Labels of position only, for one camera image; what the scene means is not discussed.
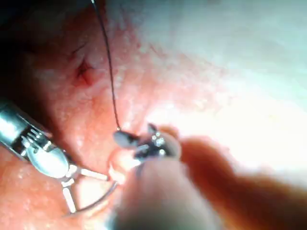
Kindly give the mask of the left arm needle driver jaw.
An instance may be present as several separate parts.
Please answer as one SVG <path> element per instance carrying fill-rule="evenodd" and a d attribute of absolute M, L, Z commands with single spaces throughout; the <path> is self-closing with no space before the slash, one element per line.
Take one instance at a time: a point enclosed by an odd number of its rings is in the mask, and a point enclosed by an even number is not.
<path fill-rule="evenodd" d="M 64 187 L 62 189 L 62 193 L 66 201 L 66 204 L 68 206 L 69 212 L 71 214 L 76 213 L 77 209 L 76 209 L 76 205 L 75 205 L 70 187 Z"/>
<path fill-rule="evenodd" d="M 99 172 L 94 172 L 89 169 L 81 168 L 80 174 L 87 177 L 92 177 L 102 181 L 108 181 L 108 176 Z"/>

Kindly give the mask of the right arm needle driver jaw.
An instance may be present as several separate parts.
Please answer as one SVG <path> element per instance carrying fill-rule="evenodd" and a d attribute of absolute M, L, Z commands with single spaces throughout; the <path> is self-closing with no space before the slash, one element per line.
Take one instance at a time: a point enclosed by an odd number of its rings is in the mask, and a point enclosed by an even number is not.
<path fill-rule="evenodd" d="M 134 153 L 135 159 L 145 159 L 149 156 L 150 146 L 148 144 L 140 145 L 136 148 Z"/>
<path fill-rule="evenodd" d="M 113 139 L 121 148 L 134 148 L 140 141 L 139 136 L 122 130 L 114 132 Z"/>

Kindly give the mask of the left arm needle driver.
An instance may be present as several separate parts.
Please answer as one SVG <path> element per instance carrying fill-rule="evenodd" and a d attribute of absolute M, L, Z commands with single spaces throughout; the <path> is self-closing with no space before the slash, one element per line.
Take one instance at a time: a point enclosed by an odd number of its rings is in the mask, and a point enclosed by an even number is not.
<path fill-rule="evenodd" d="M 40 173 L 59 180 L 63 187 L 76 182 L 78 167 L 50 134 L 30 126 L 21 134 L 21 143 L 26 158 Z"/>

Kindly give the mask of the right arm needle driver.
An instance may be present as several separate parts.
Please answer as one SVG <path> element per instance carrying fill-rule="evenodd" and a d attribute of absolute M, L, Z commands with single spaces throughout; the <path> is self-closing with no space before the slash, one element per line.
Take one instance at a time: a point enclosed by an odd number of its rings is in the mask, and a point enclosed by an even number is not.
<path fill-rule="evenodd" d="M 151 158 L 174 158 L 179 160 L 182 154 L 180 142 L 172 135 L 158 129 L 154 124 L 149 123 L 147 132 L 138 135 L 140 141 L 138 146 L 148 144 L 150 146 L 149 156 L 145 159 L 135 159 L 145 162 Z"/>

